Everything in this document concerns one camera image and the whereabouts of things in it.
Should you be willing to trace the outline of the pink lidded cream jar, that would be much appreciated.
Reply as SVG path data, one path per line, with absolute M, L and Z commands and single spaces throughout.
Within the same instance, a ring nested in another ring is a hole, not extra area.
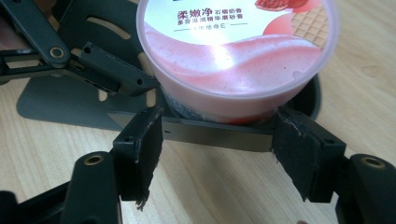
M 137 33 L 169 104 L 188 119 L 267 119 L 329 61 L 335 0 L 140 0 Z

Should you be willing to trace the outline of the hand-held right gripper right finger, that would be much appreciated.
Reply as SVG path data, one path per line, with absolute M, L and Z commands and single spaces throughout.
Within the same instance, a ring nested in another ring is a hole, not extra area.
M 307 115 L 279 108 L 270 151 L 303 200 L 329 203 L 347 145 Z

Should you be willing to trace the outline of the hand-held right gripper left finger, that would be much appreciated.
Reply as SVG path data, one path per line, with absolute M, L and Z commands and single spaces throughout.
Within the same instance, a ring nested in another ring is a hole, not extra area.
M 149 198 L 149 186 L 163 148 L 163 109 L 147 108 L 136 114 L 113 141 L 118 194 L 140 211 Z

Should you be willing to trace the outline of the black slotted corner shelf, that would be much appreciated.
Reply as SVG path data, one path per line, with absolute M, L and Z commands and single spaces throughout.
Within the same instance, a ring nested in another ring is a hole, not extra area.
M 71 49 L 81 49 L 92 42 L 155 77 L 137 33 L 139 1 L 58 0 L 53 13 L 61 24 L 59 35 Z M 161 83 L 150 91 L 155 92 L 156 102 L 164 110 L 163 136 L 168 140 L 249 151 L 262 151 L 269 146 L 276 111 L 267 119 L 248 123 L 188 119 L 169 104 Z M 118 130 L 146 108 L 150 91 L 139 96 L 109 95 L 100 100 L 92 85 L 53 73 L 29 81 L 19 109 L 30 119 Z

